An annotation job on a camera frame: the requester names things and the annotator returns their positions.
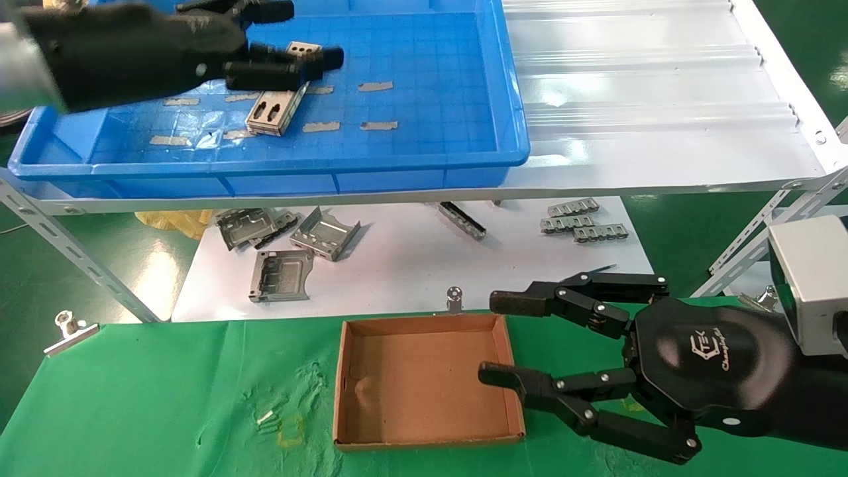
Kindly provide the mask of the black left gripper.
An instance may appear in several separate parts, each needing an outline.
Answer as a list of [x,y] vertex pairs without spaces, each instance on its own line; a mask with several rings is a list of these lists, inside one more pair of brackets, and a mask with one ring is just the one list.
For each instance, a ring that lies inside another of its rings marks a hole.
[[164,99],[222,78],[230,90],[297,91],[345,62],[339,46],[248,49],[248,26],[289,21],[292,1],[185,1],[173,13],[148,3],[19,12],[65,112]]

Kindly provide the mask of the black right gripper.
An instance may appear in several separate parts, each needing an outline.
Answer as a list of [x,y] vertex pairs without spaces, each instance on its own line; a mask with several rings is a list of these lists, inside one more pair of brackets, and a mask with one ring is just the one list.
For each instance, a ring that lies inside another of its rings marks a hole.
[[[688,464],[702,450],[695,425],[739,437],[795,437],[796,341],[784,318],[666,298],[632,320],[617,306],[666,296],[664,277],[607,272],[493,291],[490,310],[497,314],[560,317],[612,339],[632,328],[631,368],[554,377],[482,362],[478,379],[512,390],[524,409],[555,415],[581,437],[670,464]],[[627,396],[662,423],[594,407]]]

